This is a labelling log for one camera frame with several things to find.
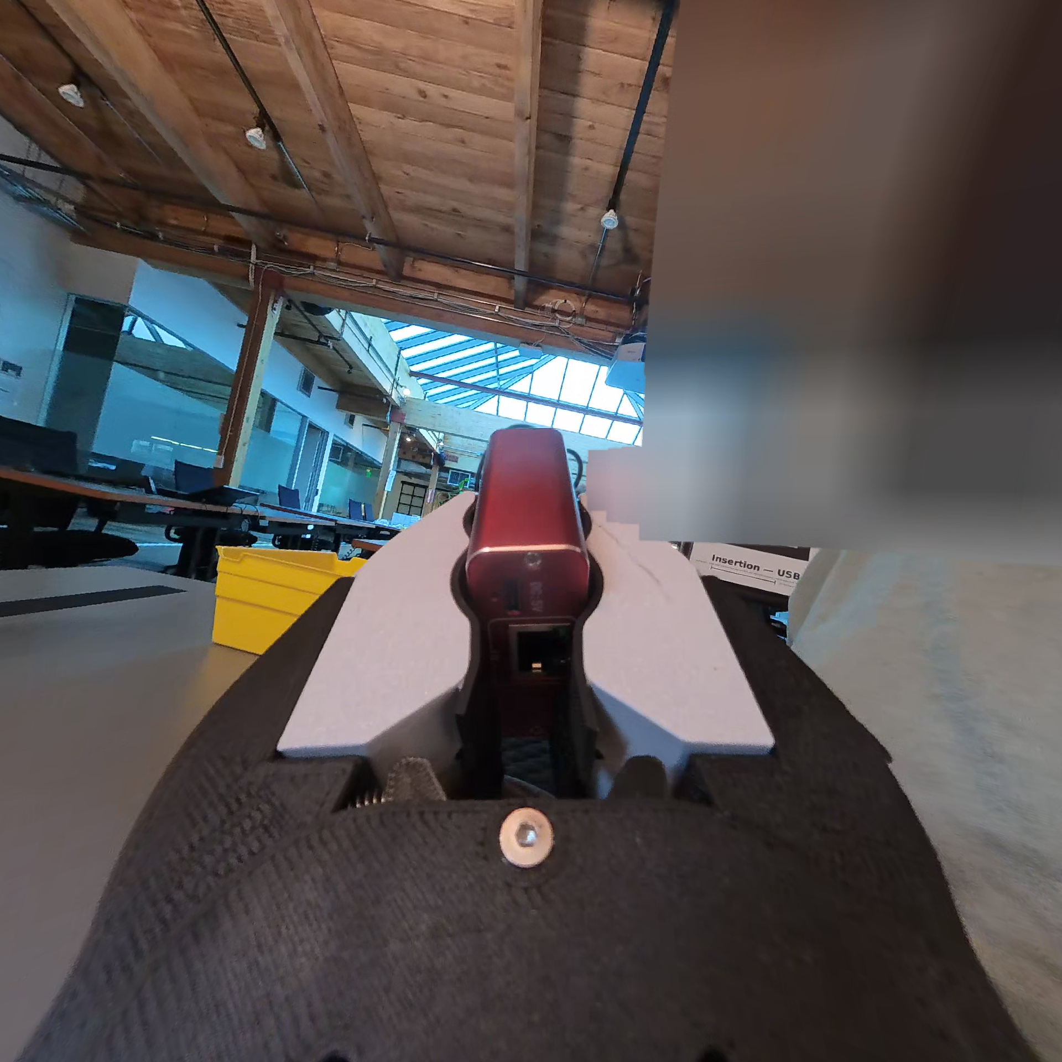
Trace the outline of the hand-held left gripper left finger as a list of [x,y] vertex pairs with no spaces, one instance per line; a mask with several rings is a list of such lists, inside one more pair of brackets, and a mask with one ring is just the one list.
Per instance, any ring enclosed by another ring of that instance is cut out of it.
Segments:
[[407,757],[445,774],[460,738],[452,698],[472,662],[472,621],[452,575],[468,545],[465,492],[389,539],[352,579],[277,751],[355,755],[384,780]]

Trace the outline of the white ceiling projector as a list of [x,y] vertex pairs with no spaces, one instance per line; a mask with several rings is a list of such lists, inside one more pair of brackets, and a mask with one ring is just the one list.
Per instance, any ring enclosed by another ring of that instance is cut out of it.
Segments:
[[607,366],[605,382],[616,390],[644,395],[644,352],[647,333],[630,331],[618,342]]

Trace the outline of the black laptop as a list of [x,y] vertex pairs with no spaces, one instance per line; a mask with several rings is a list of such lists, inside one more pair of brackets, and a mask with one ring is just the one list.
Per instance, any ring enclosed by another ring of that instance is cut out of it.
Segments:
[[254,503],[259,497],[257,491],[218,485],[215,483],[215,470],[211,468],[175,461],[173,472],[174,486],[179,497],[190,501],[232,508],[242,501]]

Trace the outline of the yellow plastic bin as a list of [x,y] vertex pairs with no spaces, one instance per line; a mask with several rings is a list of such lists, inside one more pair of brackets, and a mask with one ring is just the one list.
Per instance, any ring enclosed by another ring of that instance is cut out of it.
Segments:
[[212,640],[260,655],[341,577],[366,559],[332,552],[220,546]]

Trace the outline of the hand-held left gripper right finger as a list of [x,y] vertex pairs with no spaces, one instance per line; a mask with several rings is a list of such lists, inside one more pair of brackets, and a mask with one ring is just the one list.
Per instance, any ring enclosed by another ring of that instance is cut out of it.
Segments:
[[774,736],[693,564],[637,531],[590,531],[602,590],[582,629],[599,710],[596,793],[632,757],[674,784],[693,754],[766,755]]

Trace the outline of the light grey sweatshirt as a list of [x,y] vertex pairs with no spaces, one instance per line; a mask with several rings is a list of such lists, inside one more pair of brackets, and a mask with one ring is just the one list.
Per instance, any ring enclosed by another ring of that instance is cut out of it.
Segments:
[[892,756],[978,956],[1061,1058],[1058,566],[825,549],[789,643]]

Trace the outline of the wooden post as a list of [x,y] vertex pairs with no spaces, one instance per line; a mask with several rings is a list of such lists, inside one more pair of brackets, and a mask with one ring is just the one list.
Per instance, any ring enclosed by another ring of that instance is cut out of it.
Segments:
[[215,485],[238,487],[242,481],[264,369],[284,302],[284,284],[279,274],[274,270],[264,270],[258,277],[249,304],[230,397],[220,429]]

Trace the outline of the red network switch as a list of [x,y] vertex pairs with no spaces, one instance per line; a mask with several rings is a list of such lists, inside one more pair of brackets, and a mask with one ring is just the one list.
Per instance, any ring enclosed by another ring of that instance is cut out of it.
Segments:
[[556,430],[489,440],[465,561],[500,738],[546,739],[561,710],[590,556],[568,453]]

